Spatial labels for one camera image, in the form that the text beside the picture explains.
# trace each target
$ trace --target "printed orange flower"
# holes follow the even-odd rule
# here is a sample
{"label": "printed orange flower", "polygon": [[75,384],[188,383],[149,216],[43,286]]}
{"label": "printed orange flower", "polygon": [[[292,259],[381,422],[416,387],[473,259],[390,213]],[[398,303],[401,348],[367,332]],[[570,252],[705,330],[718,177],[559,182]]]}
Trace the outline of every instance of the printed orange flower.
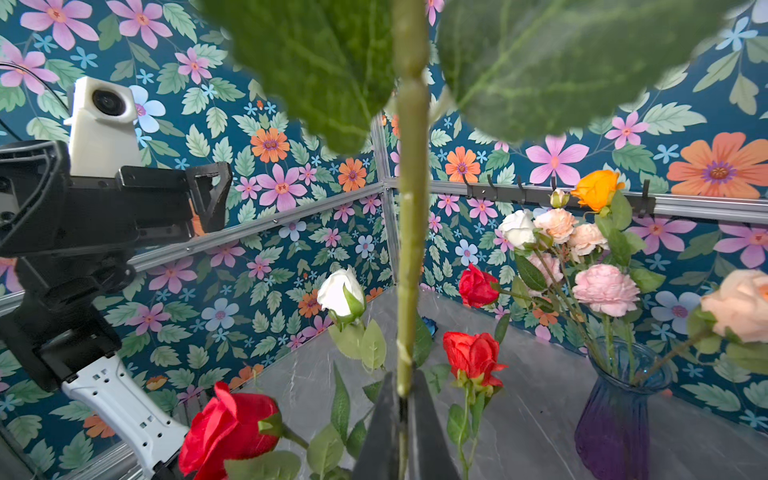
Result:
{"label": "printed orange flower", "polygon": [[392,135],[400,138],[400,117],[393,115],[389,121],[392,123]]}
{"label": "printed orange flower", "polygon": [[103,439],[114,437],[114,430],[112,427],[104,423],[104,420],[102,420],[98,415],[93,415],[86,418],[85,422],[83,422],[83,428],[88,429],[85,435],[88,435],[92,439],[95,439],[98,436],[102,437]]}
{"label": "printed orange flower", "polygon": [[722,133],[712,148],[706,141],[694,141],[680,154],[686,161],[674,162],[669,180],[682,183],[672,187],[673,194],[707,197],[760,198],[752,185],[768,187],[768,140],[755,140],[742,148],[746,135]]}
{"label": "printed orange flower", "polygon": [[451,182],[463,182],[462,177],[466,177],[468,182],[477,182],[477,176],[480,174],[480,164],[475,163],[477,156],[471,150],[465,151],[464,147],[459,147],[455,152],[448,154],[448,164],[445,166],[445,172],[451,176]]}
{"label": "printed orange flower", "polygon": [[320,311],[320,304],[317,303],[317,288],[312,293],[305,293],[299,302],[299,313],[306,318],[317,315]]}
{"label": "printed orange flower", "polygon": [[149,380],[147,380],[147,390],[150,390],[150,391],[157,390],[161,386],[165,385],[165,382],[167,381],[168,381],[168,378],[162,375],[154,376]]}
{"label": "printed orange flower", "polygon": [[557,312],[546,313],[541,309],[536,309],[533,311],[533,316],[535,316],[539,324],[543,326],[550,326],[552,323],[557,323],[558,315],[559,313]]}
{"label": "printed orange flower", "polygon": [[371,293],[366,295],[366,302],[370,302],[371,300],[375,299],[377,296],[384,293],[384,289],[382,287],[372,288]]}
{"label": "printed orange flower", "polygon": [[339,167],[339,184],[344,187],[345,192],[357,190],[366,185],[366,169],[362,167],[362,162],[352,158],[347,158],[345,164]]}
{"label": "printed orange flower", "polygon": [[271,128],[268,132],[260,128],[250,138],[250,144],[255,145],[251,150],[265,164],[269,162],[277,163],[278,161],[285,160],[288,156],[286,152],[290,150],[290,145],[288,145],[287,140],[288,137],[277,131],[276,128]]}

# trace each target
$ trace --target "purple vase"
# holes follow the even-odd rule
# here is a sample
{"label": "purple vase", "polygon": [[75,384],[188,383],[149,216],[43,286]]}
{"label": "purple vase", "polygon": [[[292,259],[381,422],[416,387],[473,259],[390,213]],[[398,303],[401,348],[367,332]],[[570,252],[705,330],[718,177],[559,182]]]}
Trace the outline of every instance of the purple vase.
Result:
{"label": "purple vase", "polygon": [[[648,397],[666,389],[672,380],[667,364],[642,386],[630,385],[627,344],[614,341],[617,365],[611,375],[590,356],[598,373],[587,405],[581,413],[574,439],[576,451],[598,480],[648,480]],[[605,344],[598,340],[605,355]],[[632,346],[635,372],[645,372],[658,356],[645,345]]]}

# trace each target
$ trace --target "pink flower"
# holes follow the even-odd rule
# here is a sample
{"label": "pink flower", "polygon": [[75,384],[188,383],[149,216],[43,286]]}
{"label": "pink flower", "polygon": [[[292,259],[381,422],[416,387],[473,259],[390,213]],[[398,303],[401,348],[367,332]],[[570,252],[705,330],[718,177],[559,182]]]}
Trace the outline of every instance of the pink flower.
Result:
{"label": "pink flower", "polygon": [[250,278],[257,276],[259,280],[264,280],[264,275],[272,271],[270,263],[272,263],[272,260],[265,260],[261,258],[261,255],[256,255],[253,262],[246,263],[246,266],[250,268],[248,276]]}
{"label": "pink flower", "polygon": [[333,320],[331,320],[331,317],[329,316],[326,316],[326,318],[323,319],[320,315],[315,315],[313,325],[314,326],[308,326],[302,330],[301,335],[305,336],[307,339],[318,336],[320,333],[325,332],[329,326],[333,325]]}
{"label": "pink flower", "polygon": [[194,397],[200,395],[203,390],[205,390],[203,387],[195,387],[194,385],[190,385],[187,387],[186,392],[182,392],[176,395],[176,398],[179,399],[179,402],[186,402],[189,399],[193,399]]}
{"label": "pink flower", "polygon": [[363,214],[375,214],[376,208],[381,207],[382,201],[378,195],[371,195],[360,199]]}
{"label": "pink flower", "polygon": [[235,257],[239,257],[245,253],[245,249],[242,247],[235,247],[240,241],[234,240],[218,247],[205,250],[208,255],[213,255],[210,258],[211,266],[221,265],[221,260],[224,261],[224,265],[232,268],[235,266]]}
{"label": "pink flower", "polygon": [[501,230],[497,228],[496,230],[493,230],[493,233],[496,235],[496,238],[493,239],[493,244],[498,245],[499,248],[502,249],[502,253],[507,253],[507,250],[515,249],[515,246],[509,243],[509,240],[504,238],[504,233]]}
{"label": "pink flower", "polygon": [[648,246],[643,249],[643,252],[646,255],[656,253],[659,250],[659,240],[661,240],[661,243],[666,248],[674,252],[682,252],[685,250],[685,242],[672,233],[688,233],[696,227],[696,222],[690,220],[674,220],[670,222],[669,217],[662,217],[661,215],[645,218],[633,217],[633,220],[635,223],[642,225],[642,227],[630,227],[629,231],[636,233],[645,240]]}
{"label": "pink flower", "polygon": [[291,350],[295,350],[299,348],[304,342],[306,341],[306,338],[304,338],[304,335],[299,333],[298,335],[291,335],[290,341],[288,342],[288,346]]}
{"label": "pink flower", "polygon": [[437,196],[440,199],[437,203],[437,208],[445,208],[445,215],[451,216],[451,213],[458,213],[458,195],[442,195]]}
{"label": "pink flower", "polygon": [[507,310],[507,309],[506,309],[506,308],[504,308],[503,306],[499,305],[499,306],[497,306],[497,307],[496,307],[496,308],[493,310],[493,313],[494,313],[494,315],[495,315],[495,318],[496,318],[497,320],[500,320],[500,319],[502,319],[502,317],[503,317],[504,315],[506,315],[507,313],[509,313],[509,310]]}
{"label": "pink flower", "polygon": [[339,218],[343,223],[346,223],[346,221],[355,215],[354,209],[352,209],[352,204],[341,204],[338,207],[336,207],[336,212],[333,214],[333,219],[338,220]]}
{"label": "pink flower", "polygon": [[304,184],[309,185],[314,181],[317,181],[315,178],[315,174],[317,173],[316,168],[312,168],[312,165],[306,164],[299,167],[299,181],[304,182]]}
{"label": "pink flower", "polygon": [[[58,75],[45,68],[39,68],[45,63],[45,55],[40,51],[30,51],[27,56],[22,58],[21,51],[16,48],[10,41],[7,41],[2,46],[2,52],[5,55],[5,60],[9,63],[17,64],[20,67],[27,68],[32,73],[39,76],[43,81],[58,81]],[[38,95],[42,95],[45,91],[45,87],[40,81],[21,70],[20,68],[13,67],[0,67],[0,70],[10,70],[8,73],[0,75],[0,84],[3,87],[18,87],[24,81],[24,85],[31,91]]]}
{"label": "pink flower", "polygon": [[150,268],[147,272],[150,275],[160,275],[158,278],[149,282],[149,290],[159,290],[168,284],[168,289],[172,293],[179,293],[181,290],[181,280],[189,282],[197,278],[197,274],[192,270],[185,270],[192,264],[192,257],[184,257],[176,262],[166,263],[162,266]]}
{"label": "pink flower", "polygon": [[435,233],[438,233],[440,230],[442,230],[440,220],[440,216],[435,215],[433,212],[429,212],[429,228],[431,228]]}
{"label": "pink flower", "polygon": [[241,200],[246,200],[248,197],[256,200],[259,197],[257,192],[261,192],[261,185],[256,183],[256,177],[251,177],[250,179],[240,177],[240,185],[237,185],[235,190],[243,192],[243,195],[240,197]]}
{"label": "pink flower", "polygon": [[434,25],[437,19],[437,12],[442,12],[442,8],[445,6],[445,0],[427,0],[427,16],[429,17],[429,24]]}
{"label": "pink flower", "polygon": [[293,196],[301,197],[306,194],[306,188],[303,185],[295,185],[296,180],[299,180],[299,169],[296,167],[289,168],[288,173],[284,174],[283,168],[274,164],[272,175],[274,178],[267,174],[256,176],[259,185],[268,190],[261,194],[259,205],[266,207],[274,204],[277,200],[277,211],[279,212],[295,208],[296,199]]}
{"label": "pink flower", "polygon": [[626,123],[624,123],[624,120],[621,120],[621,117],[614,117],[613,124],[614,127],[616,127],[616,130],[609,131],[605,134],[605,137],[608,140],[616,139],[616,143],[614,144],[616,150],[624,148],[624,145],[626,145],[628,141],[632,145],[640,144],[640,135],[638,134],[646,131],[648,129],[648,124],[644,121],[638,123],[637,117],[638,115],[636,111],[633,111],[627,116]]}
{"label": "pink flower", "polygon": [[721,223],[720,229],[736,238],[723,238],[715,245],[716,251],[734,253],[744,249],[741,253],[741,263],[747,268],[757,268],[766,261],[765,250],[768,250],[768,230],[726,223]]}
{"label": "pink flower", "polygon": [[483,225],[488,225],[488,217],[498,217],[498,213],[493,208],[493,202],[490,200],[476,200],[475,198],[470,198],[467,200],[467,204],[469,204],[470,207],[474,207],[469,211],[469,217],[480,217],[480,223]]}
{"label": "pink flower", "polygon": [[[555,282],[563,280],[563,273],[560,271],[560,262],[558,259],[546,252],[541,254],[541,258],[544,260],[544,263],[542,263],[541,260],[539,260],[535,255],[531,255],[531,257],[528,259],[531,261],[531,263],[533,263],[533,266],[538,268],[538,271],[544,275],[544,280],[547,281],[547,286],[552,284],[552,276],[554,277]],[[547,268],[550,272],[552,272],[552,276],[549,276]]]}
{"label": "pink flower", "polygon": [[392,158],[392,161],[395,162],[395,177],[400,176],[400,142],[397,142],[397,151],[393,151],[391,154],[389,154],[389,158]]}
{"label": "pink flower", "polygon": [[207,58],[198,58],[194,48],[189,47],[186,55],[176,52],[176,59],[184,64],[179,67],[179,74],[192,74],[192,81],[196,84],[199,85],[202,81],[201,76],[210,78],[210,72],[208,71],[209,60]]}
{"label": "pink flower", "polygon": [[130,19],[120,22],[120,33],[122,35],[125,35],[126,37],[135,37],[139,30],[141,30],[141,39],[144,40],[144,43],[147,44],[149,48],[157,47],[157,37],[154,36],[155,33],[161,37],[170,37],[173,35],[173,33],[170,32],[170,28],[164,23],[155,21],[156,18],[160,18],[163,15],[163,7],[159,6],[157,3],[147,3],[147,7],[142,8],[141,0],[125,1],[130,8],[117,0],[110,0],[107,2],[109,9],[115,14]]}
{"label": "pink flower", "polygon": [[320,238],[321,242],[326,243],[326,247],[335,247],[339,240],[341,240],[341,235],[339,235],[338,228],[334,228],[333,230],[328,229],[327,233]]}
{"label": "pink flower", "polygon": [[74,36],[90,41],[98,41],[98,34],[90,26],[76,18],[88,18],[93,8],[87,3],[74,0],[64,5],[63,0],[19,0],[30,8],[44,13],[27,12],[22,15],[21,24],[30,30],[43,31],[53,25],[53,39],[64,50],[74,47]]}
{"label": "pink flower", "polygon": [[162,303],[155,303],[152,310],[146,305],[140,305],[136,309],[138,316],[135,316],[125,323],[126,325],[136,326],[136,336],[144,335],[147,330],[157,333],[163,329],[161,322],[170,319],[170,313],[161,313],[163,311]]}
{"label": "pink flower", "polygon": [[581,144],[574,144],[566,148],[565,135],[555,137],[553,135],[547,135],[545,141],[547,143],[547,152],[544,148],[535,145],[525,150],[528,158],[535,164],[544,164],[540,167],[536,167],[531,172],[531,183],[541,184],[549,177],[560,176],[560,179],[566,185],[575,185],[581,180],[581,175],[573,167],[569,167],[566,164],[576,164],[587,156],[589,147]]}
{"label": "pink flower", "polygon": [[613,265],[599,263],[576,274],[574,296],[579,303],[586,303],[595,312],[610,316],[624,316],[637,310],[635,302],[640,289],[629,275]]}
{"label": "pink flower", "polygon": [[16,276],[16,259],[0,257],[0,276],[5,275],[5,288],[10,292],[21,292],[24,288]]}

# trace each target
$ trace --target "blue glass vase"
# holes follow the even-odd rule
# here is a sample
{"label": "blue glass vase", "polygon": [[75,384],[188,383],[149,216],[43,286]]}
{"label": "blue glass vase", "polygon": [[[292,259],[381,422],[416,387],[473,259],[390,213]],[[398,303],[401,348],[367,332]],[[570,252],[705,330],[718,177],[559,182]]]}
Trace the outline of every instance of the blue glass vase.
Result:
{"label": "blue glass vase", "polygon": [[[607,359],[604,341],[599,339],[597,344]],[[630,362],[626,342],[617,339],[614,348],[614,374],[603,370],[590,355],[598,379],[576,427],[576,451],[597,480],[648,480],[648,397],[669,386],[672,372],[664,364],[642,385],[632,386],[630,363],[637,375],[647,371],[658,355],[645,345],[634,344]]]}

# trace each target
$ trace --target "red rose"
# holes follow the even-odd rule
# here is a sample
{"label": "red rose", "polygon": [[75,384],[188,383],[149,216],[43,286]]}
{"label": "red rose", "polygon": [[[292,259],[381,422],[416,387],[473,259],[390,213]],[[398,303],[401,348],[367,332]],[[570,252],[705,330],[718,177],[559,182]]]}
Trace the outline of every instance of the red rose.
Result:
{"label": "red rose", "polygon": [[224,460],[244,460],[270,452],[280,437],[259,433],[259,421],[279,412],[270,397],[253,393],[230,393],[218,382],[216,398],[192,420],[190,432],[179,454],[184,475],[197,472],[196,480],[227,477]]}
{"label": "red rose", "polygon": [[498,292],[491,288],[491,283],[498,283],[496,277],[470,263],[458,282],[458,292],[462,295],[465,305],[480,308],[494,303],[498,298]]}
{"label": "red rose", "polygon": [[497,363],[498,342],[487,333],[467,335],[459,332],[446,332],[442,336],[442,347],[448,354],[453,376],[458,378],[458,371],[466,372],[467,378],[483,377],[483,386],[503,386],[502,381],[491,376],[507,368]]}

